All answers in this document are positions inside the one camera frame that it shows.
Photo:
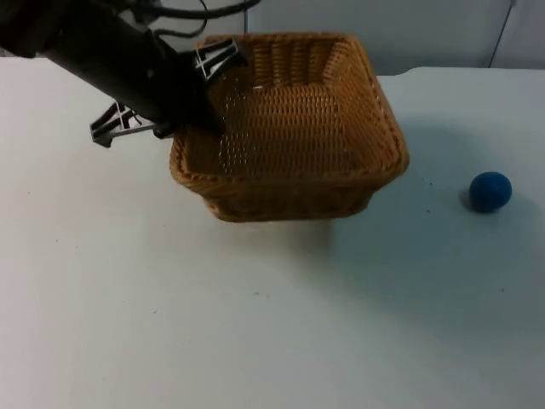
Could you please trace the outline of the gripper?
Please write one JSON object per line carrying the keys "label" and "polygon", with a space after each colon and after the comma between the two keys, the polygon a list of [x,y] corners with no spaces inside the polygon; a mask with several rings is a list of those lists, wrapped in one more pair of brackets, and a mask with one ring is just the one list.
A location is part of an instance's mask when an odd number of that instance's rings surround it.
{"label": "gripper", "polygon": [[244,46],[233,37],[169,56],[166,71],[150,75],[163,117],[149,119],[115,101],[89,126],[91,139],[102,147],[110,147],[120,136],[145,130],[159,140],[174,138],[189,128],[222,135],[225,125],[208,90],[230,69],[248,64]]}

